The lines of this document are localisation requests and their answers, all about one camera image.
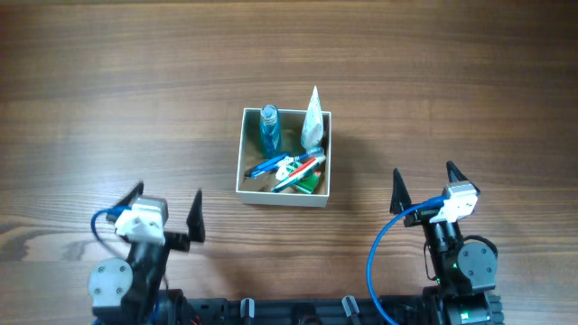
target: tabletop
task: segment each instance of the tabletop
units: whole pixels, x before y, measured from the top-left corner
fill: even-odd
[[[0,7],[1,324],[92,320],[108,258],[91,215],[139,180],[207,241],[167,265],[189,298],[368,297],[394,168],[415,201],[454,161],[481,189],[464,235],[499,248],[507,324],[578,317],[577,5],[249,1]],[[236,192],[244,107],[332,113],[326,209]],[[112,227],[103,237],[126,251]],[[419,228],[396,225],[378,294],[418,294]]]

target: square container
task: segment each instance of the square container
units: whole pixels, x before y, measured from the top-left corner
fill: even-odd
[[[256,180],[245,179],[245,172],[264,162],[259,131],[261,108],[245,108],[241,126],[241,140],[238,147],[237,187],[236,191],[243,203],[268,204],[300,207],[320,207],[327,204],[331,182],[331,112],[322,112],[323,139],[322,147],[327,157],[319,170],[322,176],[313,194],[302,194],[292,188],[280,193],[271,192],[279,181],[275,173],[263,174]],[[305,121],[306,110],[279,109],[281,120],[282,146],[281,153],[302,154],[301,131]]]

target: blue plastic bottle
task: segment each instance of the blue plastic bottle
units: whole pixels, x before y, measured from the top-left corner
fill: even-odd
[[[277,156],[281,149],[281,121],[275,105],[261,108],[261,142],[265,158]]]

